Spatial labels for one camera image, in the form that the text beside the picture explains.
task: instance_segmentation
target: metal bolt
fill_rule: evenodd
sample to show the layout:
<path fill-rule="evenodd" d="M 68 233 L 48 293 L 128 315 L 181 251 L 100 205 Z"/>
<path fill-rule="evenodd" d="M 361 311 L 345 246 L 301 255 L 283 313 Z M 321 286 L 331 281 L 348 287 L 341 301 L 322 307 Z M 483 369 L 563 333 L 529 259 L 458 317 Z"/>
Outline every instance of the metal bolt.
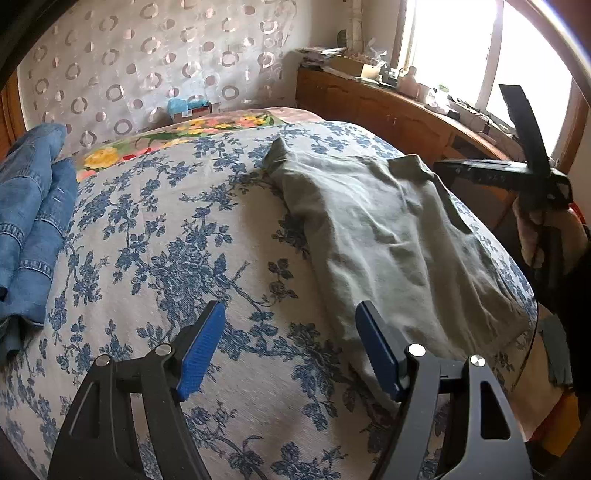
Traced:
<path fill-rule="evenodd" d="M 477 367 L 484 367 L 486 365 L 486 360 L 484 360 L 484 358 L 480 355 L 472 355 L 470 357 L 470 363 L 472 363 L 472 365 L 476 365 Z"/>
<path fill-rule="evenodd" d="M 427 351 L 423 345 L 419 345 L 418 343 L 414 343 L 408 346 L 408 351 L 412 356 L 423 356 Z"/>
<path fill-rule="evenodd" d="M 109 365 L 110 361 L 111 361 L 110 356 L 107 354 L 104 354 L 104 355 L 96 357 L 95 364 L 98 367 L 104 367 L 105 365 Z"/>
<path fill-rule="evenodd" d="M 158 355 L 158 356 L 166 356 L 166 355 L 170 354 L 170 352 L 172 352 L 172 351 L 173 351 L 173 348 L 167 343 L 163 343 L 162 345 L 158 345 L 155 350 L 156 355 Z"/>

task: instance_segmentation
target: jeans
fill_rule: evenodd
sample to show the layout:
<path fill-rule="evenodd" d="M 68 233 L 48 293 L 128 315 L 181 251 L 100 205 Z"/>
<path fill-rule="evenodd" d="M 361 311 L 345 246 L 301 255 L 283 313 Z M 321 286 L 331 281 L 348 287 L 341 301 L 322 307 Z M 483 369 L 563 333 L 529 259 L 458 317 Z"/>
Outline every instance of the jeans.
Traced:
<path fill-rule="evenodd" d="M 62 125 L 25 133 L 0 166 L 0 300 L 4 300 L 33 222 L 51 186 L 51 163 L 66 138 Z"/>
<path fill-rule="evenodd" d="M 41 125 L 19 139 L 19 145 L 13 146 L 9 154 L 12 164 L 20 168 L 14 170 L 25 172 L 26 176 L 7 178 L 9 181 L 15 178 L 26 181 L 18 183 L 22 189 L 13 192 L 12 202 L 4 215 L 12 219 L 10 231 L 16 231 L 24 241 L 14 242 L 14 235 L 10 233 L 0 235 L 0 239 L 13 240 L 14 246 L 10 251 L 0 249 L 1 267 L 4 271 L 13 267 L 9 274 L 5 274 L 4 278 L 8 279 L 4 280 L 6 295 L 0 302 L 0 365 L 11 352 L 22 348 L 22 339 L 30 327 L 43 327 L 45 322 L 57 254 L 63 246 L 77 196 L 76 169 L 72 159 L 51 165 L 63 145 L 62 133 L 65 129 L 61 125 Z M 0 184 L 0 199 L 4 185 Z M 37 199 L 43 192 L 45 195 L 38 205 Z M 10 216 L 15 208 L 18 208 L 18 216 Z M 31 225 L 25 223 L 25 219 L 31 217 Z"/>

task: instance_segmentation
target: floral pattern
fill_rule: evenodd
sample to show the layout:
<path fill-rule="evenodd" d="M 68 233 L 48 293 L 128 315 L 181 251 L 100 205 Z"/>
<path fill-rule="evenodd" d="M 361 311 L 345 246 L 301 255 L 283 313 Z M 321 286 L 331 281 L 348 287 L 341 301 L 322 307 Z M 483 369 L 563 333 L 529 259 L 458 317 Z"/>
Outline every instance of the floral pattern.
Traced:
<path fill-rule="evenodd" d="M 215 135 L 220 132 L 281 125 L 283 121 L 267 111 L 239 111 L 203 118 L 195 118 L 181 124 L 171 125 L 148 133 L 127 137 L 107 147 L 101 147 L 86 155 L 81 160 L 78 181 L 82 181 L 104 168 L 119 162 L 140 157 L 146 153 L 173 147 L 191 141 L 194 138 Z"/>
<path fill-rule="evenodd" d="M 145 355 L 193 323 L 207 302 L 227 323 L 201 390 L 183 404 L 213 478 L 367 478 L 392 430 L 333 342 L 302 226 L 261 170 L 271 142 L 339 155 L 400 156 L 341 122 L 274 125 L 182 138 L 93 174 L 60 252 L 42 332 L 4 369 L 0 426 L 41 478 L 93 360 Z M 533 293 L 494 236 L 458 201 L 531 329 L 499 352 L 509 389 L 536 319 Z M 142 403 L 132 397 L 134 411 Z M 424 474 L 441 448 L 442 403 Z M 159 478 L 145 423 L 147 474 Z"/>

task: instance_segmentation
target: bottle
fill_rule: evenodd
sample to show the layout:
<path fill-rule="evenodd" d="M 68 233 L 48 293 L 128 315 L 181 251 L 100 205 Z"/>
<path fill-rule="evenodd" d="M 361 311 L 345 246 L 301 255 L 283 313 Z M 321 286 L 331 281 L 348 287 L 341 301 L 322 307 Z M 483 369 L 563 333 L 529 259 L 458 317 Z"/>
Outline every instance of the bottle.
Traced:
<path fill-rule="evenodd" d="M 410 66 L 408 68 L 408 73 L 402 77 L 398 78 L 398 91 L 403 95 L 409 96 L 410 98 L 416 100 L 418 97 L 418 83 L 415 75 L 417 74 L 417 68 Z"/>

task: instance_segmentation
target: window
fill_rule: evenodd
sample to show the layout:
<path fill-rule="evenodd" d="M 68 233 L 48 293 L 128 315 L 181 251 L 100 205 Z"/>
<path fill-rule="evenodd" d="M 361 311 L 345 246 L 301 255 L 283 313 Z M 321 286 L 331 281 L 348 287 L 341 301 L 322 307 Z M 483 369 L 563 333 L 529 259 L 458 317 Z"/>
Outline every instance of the window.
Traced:
<path fill-rule="evenodd" d="M 412 0 L 401 58 L 417 80 L 513 126 L 499 83 L 521 85 L 548 155 L 566 116 L 572 78 L 535 27 L 503 0 Z"/>

